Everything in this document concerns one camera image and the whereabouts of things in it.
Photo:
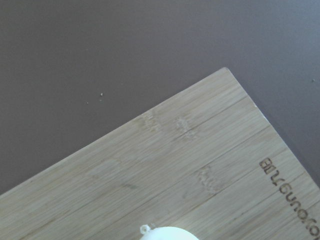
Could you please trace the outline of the white steamed bun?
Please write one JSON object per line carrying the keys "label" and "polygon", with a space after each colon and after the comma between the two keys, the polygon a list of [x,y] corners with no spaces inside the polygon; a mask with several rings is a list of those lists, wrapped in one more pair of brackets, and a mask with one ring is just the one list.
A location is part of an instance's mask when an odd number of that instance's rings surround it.
{"label": "white steamed bun", "polygon": [[163,226],[151,229],[147,224],[140,226],[141,240],[199,240],[189,231],[174,227]]}

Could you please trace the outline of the wooden cutting board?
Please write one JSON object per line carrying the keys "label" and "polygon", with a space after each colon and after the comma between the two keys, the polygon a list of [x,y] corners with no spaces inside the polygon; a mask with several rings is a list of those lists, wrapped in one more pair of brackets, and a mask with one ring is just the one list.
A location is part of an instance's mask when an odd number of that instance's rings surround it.
{"label": "wooden cutting board", "polygon": [[317,240],[320,189],[224,67],[0,197],[3,240]]}

